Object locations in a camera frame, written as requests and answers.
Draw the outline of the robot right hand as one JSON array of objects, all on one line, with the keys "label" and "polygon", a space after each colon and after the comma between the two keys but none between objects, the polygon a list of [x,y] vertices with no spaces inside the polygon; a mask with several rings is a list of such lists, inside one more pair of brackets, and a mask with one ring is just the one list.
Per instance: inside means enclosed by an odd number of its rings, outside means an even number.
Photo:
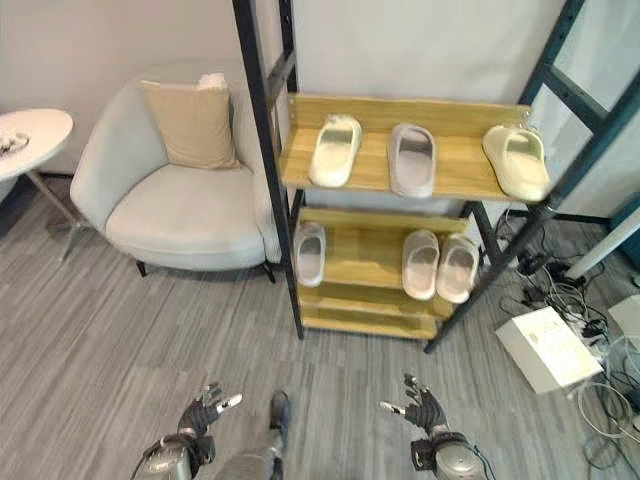
[{"label": "robot right hand", "polygon": [[410,373],[403,375],[403,383],[406,387],[405,394],[412,402],[406,406],[400,406],[389,401],[380,401],[380,408],[424,430],[429,438],[449,432],[446,414],[430,388]]}]

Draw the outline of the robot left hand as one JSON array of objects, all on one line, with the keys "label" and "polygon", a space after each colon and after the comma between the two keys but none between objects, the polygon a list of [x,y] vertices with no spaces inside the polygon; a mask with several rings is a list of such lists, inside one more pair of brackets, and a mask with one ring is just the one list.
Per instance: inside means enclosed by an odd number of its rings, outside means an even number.
[{"label": "robot left hand", "polygon": [[200,396],[195,398],[181,415],[177,433],[192,438],[203,438],[213,423],[238,406],[242,400],[241,393],[223,398],[222,388],[218,382],[206,385]]}]

